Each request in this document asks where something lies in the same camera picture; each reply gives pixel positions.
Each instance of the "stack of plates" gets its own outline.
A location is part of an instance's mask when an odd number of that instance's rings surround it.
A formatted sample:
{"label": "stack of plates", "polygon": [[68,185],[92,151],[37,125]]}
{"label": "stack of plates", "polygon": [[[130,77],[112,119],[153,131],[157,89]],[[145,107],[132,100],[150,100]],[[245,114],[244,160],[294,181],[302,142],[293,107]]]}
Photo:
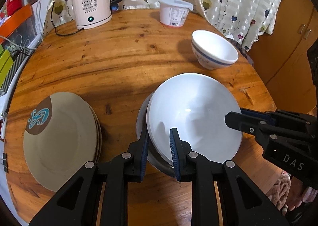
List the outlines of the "stack of plates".
{"label": "stack of plates", "polygon": [[229,112],[241,113],[234,96],[217,80],[197,73],[174,76],[161,84],[143,103],[136,124],[137,137],[147,126],[151,143],[148,161],[174,176],[170,129],[207,159],[219,163],[237,153],[243,133],[225,124]]}
{"label": "stack of plates", "polygon": [[23,149],[36,181],[56,192],[87,161],[98,161],[101,126],[81,97],[58,92],[32,111],[24,131]]}

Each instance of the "wood grain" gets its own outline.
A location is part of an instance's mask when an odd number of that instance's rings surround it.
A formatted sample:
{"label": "wood grain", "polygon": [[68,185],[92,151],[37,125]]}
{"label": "wood grain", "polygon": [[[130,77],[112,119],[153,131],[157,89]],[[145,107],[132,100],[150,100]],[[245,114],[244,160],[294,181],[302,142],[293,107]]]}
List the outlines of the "wood grain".
{"label": "wood grain", "polygon": [[[29,222],[54,194],[37,183],[23,155],[23,132],[30,112],[46,96],[60,91],[78,94],[96,112],[103,134],[101,161],[109,161],[136,140],[136,118],[144,99],[166,79],[185,72],[211,76],[235,96],[240,107],[275,110],[255,70],[242,56],[231,67],[209,71],[191,50],[191,33],[216,30],[190,13],[182,28],[158,21],[158,10],[119,11],[100,27],[70,37],[51,32],[26,65],[8,116],[5,152],[11,197],[22,219]],[[58,27],[75,31],[75,23]],[[234,160],[267,192],[281,169],[265,161],[262,148],[244,135]],[[191,185],[179,184],[150,164],[141,184],[128,187],[129,225],[190,225]]]}

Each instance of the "cable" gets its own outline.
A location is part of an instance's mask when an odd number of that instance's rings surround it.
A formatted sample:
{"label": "cable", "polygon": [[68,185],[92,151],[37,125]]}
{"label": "cable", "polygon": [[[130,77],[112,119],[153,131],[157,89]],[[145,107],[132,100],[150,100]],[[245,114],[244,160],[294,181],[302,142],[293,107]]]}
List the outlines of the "cable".
{"label": "cable", "polygon": [[18,45],[18,44],[16,44],[16,43],[12,42],[10,39],[7,39],[5,36],[1,36],[1,35],[0,35],[0,37],[1,37],[2,39],[4,39],[4,40],[8,41],[9,43],[11,43],[11,44],[17,46],[19,49],[21,49],[21,51],[23,51],[23,50],[36,50],[36,48],[28,48],[28,47],[26,47],[26,46]]}
{"label": "cable", "polygon": [[24,54],[24,55],[26,55],[26,56],[28,56],[28,57],[31,56],[31,55],[28,55],[28,54],[22,52],[21,50],[14,50],[14,51],[12,51],[12,52],[10,53],[12,60],[15,61],[15,60],[17,59],[17,57],[19,56],[19,54],[21,54],[21,53]]}
{"label": "cable", "polygon": [[3,165],[3,167],[5,167],[6,169],[8,169],[8,167],[6,165],[4,165],[2,162],[0,162],[0,164]]}
{"label": "cable", "polygon": [[22,37],[20,34],[18,34],[18,35],[16,36],[16,38],[17,38],[18,36],[20,36],[20,37],[21,37],[21,43],[20,43],[20,46],[21,46],[21,45],[22,45],[22,43],[23,43],[23,37]]}
{"label": "cable", "polygon": [[75,32],[73,32],[73,33],[71,33],[71,34],[58,34],[58,33],[57,33],[57,30],[56,30],[56,26],[54,25],[54,22],[53,22],[53,19],[52,19],[54,4],[55,4],[55,1],[53,1],[53,6],[52,6],[52,10],[51,10],[51,22],[52,22],[52,25],[53,25],[55,34],[56,34],[57,36],[72,36],[72,35],[74,35],[74,34],[80,32],[81,30],[84,29],[84,28],[81,28],[81,29],[79,29],[79,30],[77,30],[77,31],[75,31]]}
{"label": "cable", "polygon": [[40,12],[41,12],[41,2],[40,0],[37,0],[38,1],[38,4],[37,4],[37,7],[35,8],[35,14],[36,14],[36,18],[37,18],[37,21],[38,21],[38,25],[39,25],[39,31],[41,33],[41,37],[42,37],[42,41],[43,41],[43,38],[44,38],[44,29],[43,29],[43,26],[41,25],[41,20],[40,20]]}

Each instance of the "plate with brown pattern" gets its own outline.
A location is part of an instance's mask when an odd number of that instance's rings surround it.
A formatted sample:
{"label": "plate with brown pattern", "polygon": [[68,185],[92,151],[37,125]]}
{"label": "plate with brown pattern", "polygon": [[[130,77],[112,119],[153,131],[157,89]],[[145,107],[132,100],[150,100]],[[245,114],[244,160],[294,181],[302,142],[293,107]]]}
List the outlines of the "plate with brown pattern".
{"label": "plate with brown pattern", "polygon": [[56,192],[94,160],[97,139],[90,106],[74,93],[58,92],[32,110],[24,131],[24,157],[36,181]]}

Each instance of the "container label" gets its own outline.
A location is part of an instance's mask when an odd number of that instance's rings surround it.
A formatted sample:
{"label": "container label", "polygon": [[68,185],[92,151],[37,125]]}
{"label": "container label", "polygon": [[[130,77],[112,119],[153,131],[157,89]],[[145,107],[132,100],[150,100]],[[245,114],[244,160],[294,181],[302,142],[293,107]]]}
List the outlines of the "container label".
{"label": "container label", "polygon": [[185,19],[189,13],[187,9],[170,8],[169,20],[170,26],[179,27],[185,22]]}

